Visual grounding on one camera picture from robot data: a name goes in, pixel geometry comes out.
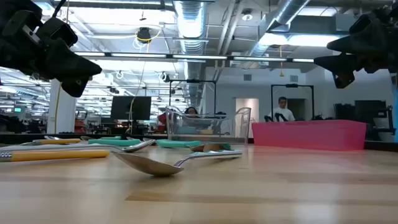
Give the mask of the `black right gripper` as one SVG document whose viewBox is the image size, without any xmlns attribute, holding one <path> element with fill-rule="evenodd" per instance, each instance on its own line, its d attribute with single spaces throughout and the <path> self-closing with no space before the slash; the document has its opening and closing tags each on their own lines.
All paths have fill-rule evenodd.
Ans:
<svg viewBox="0 0 398 224">
<path fill-rule="evenodd" d="M 354 82 L 353 71 L 374 73 L 387 69 L 397 72 L 397 8 L 382 7 L 361 15 L 349 28 L 353 54 L 341 53 L 313 59 L 329 70 L 338 89 Z"/>
</svg>

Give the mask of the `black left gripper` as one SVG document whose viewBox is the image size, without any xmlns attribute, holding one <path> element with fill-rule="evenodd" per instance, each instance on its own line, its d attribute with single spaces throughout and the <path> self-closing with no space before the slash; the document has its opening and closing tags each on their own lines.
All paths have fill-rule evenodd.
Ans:
<svg viewBox="0 0 398 224">
<path fill-rule="evenodd" d="M 80 97 L 91 76 L 102 68 L 72 52 L 62 39 L 50 40 L 46 48 L 44 39 L 36 34 L 43 25 L 41 18 L 42 11 L 1 11 L 1 66 L 25 75 L 65 78 L 62 89 Z"/>
</svg>

